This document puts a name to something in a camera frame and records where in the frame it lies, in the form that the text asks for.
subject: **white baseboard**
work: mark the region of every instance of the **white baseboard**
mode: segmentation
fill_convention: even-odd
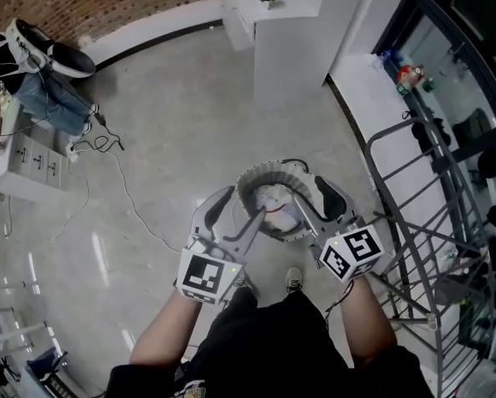
[[[222,19],[221,0],[202,0],[134,21],[81,50],[98,65],[154,38],[218,19]]]

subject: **shoelace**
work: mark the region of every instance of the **shoelace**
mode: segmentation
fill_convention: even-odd
[[[295,290],[301,289],[302,283],[300,280],[290,280],[289,287],[287,288],[288,292],[294,292]]]

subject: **blue jeans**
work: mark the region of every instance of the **blue jeans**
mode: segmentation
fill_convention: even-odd
[[[39,119],[70,135],[81,134],[91,113],[92,103],[50,66],[37,74],[25,74],[14,97]]]

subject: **drawer handle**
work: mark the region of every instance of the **drawer handle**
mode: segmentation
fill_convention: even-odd
[[[25,155],[27,154],[27,150],[25,148],[23,148],[23,152],[21,150],[17,150],[16,153],[23,156],[22,163],[24,163],[25,162]]]
[[[51,165],[47,165],[47,169],[51,169],[52,170],[52,176],[53,177],[56,175],[56,163],[52,163],[52,166]]]
[[[41,155],[38,157],[38,159],[33,158],[32,159],[35,163],[38,163],[38,169],[41,169]]]

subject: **white marker cube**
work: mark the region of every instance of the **white marker cube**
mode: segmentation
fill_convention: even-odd
[[[355,279],[371,271],[384,254],[375,227],[367,226],[325,242],[320,260],[339,279]]]
[[[241,269],[240,264],[184,249],[176,287],[188,298],[218,305]]]

